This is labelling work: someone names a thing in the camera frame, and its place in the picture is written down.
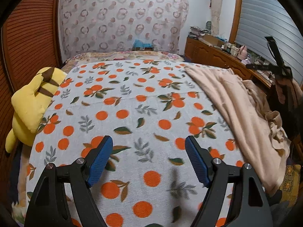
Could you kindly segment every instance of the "window blind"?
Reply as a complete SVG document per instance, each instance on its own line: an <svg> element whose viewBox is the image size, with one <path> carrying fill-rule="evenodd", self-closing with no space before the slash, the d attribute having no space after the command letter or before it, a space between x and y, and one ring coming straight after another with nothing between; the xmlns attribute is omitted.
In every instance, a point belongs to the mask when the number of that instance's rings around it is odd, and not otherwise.
<svg viewBox="0 0 303 227"><path fill-rule="evenodd" d="M303 37L277 0L242 0L236 42L273 64L265 36L273 36L287 66L299 83L303 80Z"/></svg>

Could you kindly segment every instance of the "sheer curtain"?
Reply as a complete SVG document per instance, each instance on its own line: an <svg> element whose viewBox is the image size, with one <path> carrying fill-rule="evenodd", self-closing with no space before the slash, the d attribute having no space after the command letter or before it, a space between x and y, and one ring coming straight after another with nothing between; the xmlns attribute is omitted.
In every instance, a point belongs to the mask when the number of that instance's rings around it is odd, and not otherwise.
<svg viewBox="0 0 303 227"><path fill-rule="evenodd" d="M64 53L127 51L134 40L178 53L187 0L60 0Z"/></svg>
<svg viewBox="0 0 303 227"><path fill-rule="evenodd" d="M212 35L219 35L219 22L222 7L222 0L211 0L212 2Z"/></svg>

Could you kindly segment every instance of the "wooden dresser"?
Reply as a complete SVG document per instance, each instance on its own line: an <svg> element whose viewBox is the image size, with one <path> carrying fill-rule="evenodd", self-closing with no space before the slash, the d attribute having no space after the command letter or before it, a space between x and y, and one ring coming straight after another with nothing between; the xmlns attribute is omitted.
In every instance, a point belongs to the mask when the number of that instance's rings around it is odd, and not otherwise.
<svg viewBox="0 0 303 227"><path fill-rule="evenodd" d="M256 84L261 83L263 87L265 86L265 89L269 89L271 86L271 83L258 72L246 69L245 65L242 64L238 58L212 46L208 46L199 40L187 38L185 57L189 58L193 63L217 66L225 69L231 68L234 73L239 75L243 80L251 79Z"/></svg>

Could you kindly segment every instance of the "yellow plush toy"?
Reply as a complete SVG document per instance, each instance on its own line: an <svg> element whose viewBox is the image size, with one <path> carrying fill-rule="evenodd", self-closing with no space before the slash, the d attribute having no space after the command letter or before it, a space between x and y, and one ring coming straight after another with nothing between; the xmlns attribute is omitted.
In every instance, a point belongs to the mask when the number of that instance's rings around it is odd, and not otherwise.
<svg viewBox="0 0 303 227"><path fill-rule="evenodd" d="M17 139L33 146L41 119L65 77L66 73L58 68L44 67L29 84L13 94L12 105L15 112L12 129L5 141L8 153L12 152Z"/></svg>

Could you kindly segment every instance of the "pink blanket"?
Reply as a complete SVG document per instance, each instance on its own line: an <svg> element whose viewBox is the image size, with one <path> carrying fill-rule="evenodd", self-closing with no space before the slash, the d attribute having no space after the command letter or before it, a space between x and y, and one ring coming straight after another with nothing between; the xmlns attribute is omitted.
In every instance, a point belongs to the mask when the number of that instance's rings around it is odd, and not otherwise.
<svg viewBox="0 0 303 227"><path fill-rule="evenodd" d="M265 94L251 80L242 81L231 69L186 66L185 71L218 108L247 162L274 194L285 175L290 145L279 112L269 109Z"/></svg>

